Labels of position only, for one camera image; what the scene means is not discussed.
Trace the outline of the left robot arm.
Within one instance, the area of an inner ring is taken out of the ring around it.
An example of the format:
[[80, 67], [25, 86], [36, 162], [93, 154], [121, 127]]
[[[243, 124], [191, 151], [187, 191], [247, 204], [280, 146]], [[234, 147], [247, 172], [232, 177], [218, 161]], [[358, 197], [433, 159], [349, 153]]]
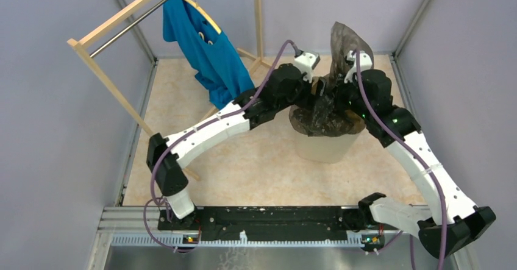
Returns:
[[151, 202], [172, 210], [180, 229], [195, 222], [184, 169], [198, 156], [240, 133], [272, 121], [288, 107], [311, 103], [315, 63], [284, 63], [270, 69], [263, 82], [230, 101], [209, 118], [168, 136], [149, 139], [146, 164], [151, 172]]

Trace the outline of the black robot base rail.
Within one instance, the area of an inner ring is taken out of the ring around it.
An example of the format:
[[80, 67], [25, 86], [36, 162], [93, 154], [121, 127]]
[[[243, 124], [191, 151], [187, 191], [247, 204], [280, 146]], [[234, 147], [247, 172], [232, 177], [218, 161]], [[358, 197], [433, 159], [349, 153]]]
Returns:
[[160, 211], [157, 228], [193, 232], [201, 241], [235, 241], [242, 233], [252, 242], [344, 241], [353, 233], [378, 235], [391, 226], [367, 222], [357, 207], [197, 207], [179, 219]]

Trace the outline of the cream plastic trash bin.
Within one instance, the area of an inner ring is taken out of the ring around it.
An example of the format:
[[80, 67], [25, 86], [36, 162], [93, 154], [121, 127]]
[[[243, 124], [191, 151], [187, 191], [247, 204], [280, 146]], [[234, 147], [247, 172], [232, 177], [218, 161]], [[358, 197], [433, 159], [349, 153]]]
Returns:
[[320, 163], [341, 161], [366, 127], [356, 116], [342, 118], [336, 115], [330, 115], [316, 125], [306, 116], [292, 116], [291, 125], [297, 155]]

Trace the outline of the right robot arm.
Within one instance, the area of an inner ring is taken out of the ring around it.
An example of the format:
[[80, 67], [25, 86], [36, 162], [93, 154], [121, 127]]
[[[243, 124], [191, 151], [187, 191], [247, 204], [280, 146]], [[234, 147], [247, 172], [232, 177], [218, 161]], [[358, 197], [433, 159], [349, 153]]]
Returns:
[[405, 169], [422, 194], [426, 208], [406, 205], [382, 193], [359, 202], [357, 219], [366, 229], [378, 224], [395, 227], [419, 239], [439, 259], [479, 239], [496, 220], [488, 206], [478, 206], [452, 180], [429, 147], [421, 126], [391, 95], [392, 83], [378, 69], [337, 76], [332, 89], [335, 110], [351, 111], [367, 131]]

